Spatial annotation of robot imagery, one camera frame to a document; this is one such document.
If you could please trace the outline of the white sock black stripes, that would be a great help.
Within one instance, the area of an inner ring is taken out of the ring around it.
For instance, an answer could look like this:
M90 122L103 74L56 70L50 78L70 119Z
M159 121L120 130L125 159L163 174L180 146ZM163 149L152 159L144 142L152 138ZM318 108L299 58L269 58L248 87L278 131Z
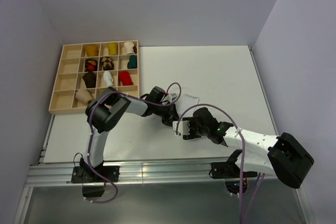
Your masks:
M189 107L193 105L198 104L199 101L200 101L199 97L189 94L181 95L179 100L175 103L178 115L181 116L185 110L187 110Z

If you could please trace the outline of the beige maroon sock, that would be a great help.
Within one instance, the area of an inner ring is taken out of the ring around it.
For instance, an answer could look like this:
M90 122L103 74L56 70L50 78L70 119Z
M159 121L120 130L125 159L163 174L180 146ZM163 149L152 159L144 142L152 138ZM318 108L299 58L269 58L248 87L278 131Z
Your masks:
M94 100L91 93L86 89L79 89L76 91L75 98L84 105L89 105Z

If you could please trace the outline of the brown sock striped cuff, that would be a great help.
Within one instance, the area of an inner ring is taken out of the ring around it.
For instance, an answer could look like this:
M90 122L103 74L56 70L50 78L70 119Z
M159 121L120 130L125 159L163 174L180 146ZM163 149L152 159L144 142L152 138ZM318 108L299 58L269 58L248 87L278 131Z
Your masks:
M105 94L109 93L110 91L111 91L110 89L106 88L106 89L102 90L101 94L105 95Z

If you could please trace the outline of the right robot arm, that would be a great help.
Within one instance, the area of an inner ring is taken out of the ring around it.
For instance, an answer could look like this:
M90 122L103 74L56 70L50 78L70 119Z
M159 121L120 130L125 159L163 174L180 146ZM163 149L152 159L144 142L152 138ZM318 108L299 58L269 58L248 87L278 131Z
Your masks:
M290 188L298 189L314 164L306 149L289 133L266 135L216 120L208 108L194 111L173 123L184 140L207 137L214 144L234 150L224 162L211 164L213 179L274 175Z

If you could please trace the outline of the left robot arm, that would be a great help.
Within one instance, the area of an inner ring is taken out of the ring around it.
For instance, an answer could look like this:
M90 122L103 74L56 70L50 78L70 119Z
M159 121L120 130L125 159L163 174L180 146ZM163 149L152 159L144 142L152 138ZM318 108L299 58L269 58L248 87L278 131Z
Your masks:
M117 175L113 175L116 169L103 166L103 152L109 132L125 113L141 117L155 114L164 125L172 126L179 119L174 104L176 99L164 101L164 98L165 90L157 86L139 98L108 87L90 102L85 110L90 129L87 150L81 155L79 165L74 166L71 182L94 183L108 179L116 182Z

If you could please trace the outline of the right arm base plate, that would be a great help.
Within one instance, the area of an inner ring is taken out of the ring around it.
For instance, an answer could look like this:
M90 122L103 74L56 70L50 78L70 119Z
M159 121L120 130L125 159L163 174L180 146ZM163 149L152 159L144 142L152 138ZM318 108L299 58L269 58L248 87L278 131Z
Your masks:
M235 163L212 162L208 174L212 179L239 178L240 168Z

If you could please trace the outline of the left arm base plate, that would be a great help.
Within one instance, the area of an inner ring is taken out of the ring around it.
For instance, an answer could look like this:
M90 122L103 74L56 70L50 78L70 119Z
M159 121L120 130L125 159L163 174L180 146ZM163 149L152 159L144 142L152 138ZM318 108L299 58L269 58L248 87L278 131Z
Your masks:
M117 182L119 178L119 166L104 166L102 172L100 173L104 178L107 178L111 182ZM81 184L81 183L103 183L104 179L93 174L92 176L86 175L82 167L76 166L73 168L71 183Z

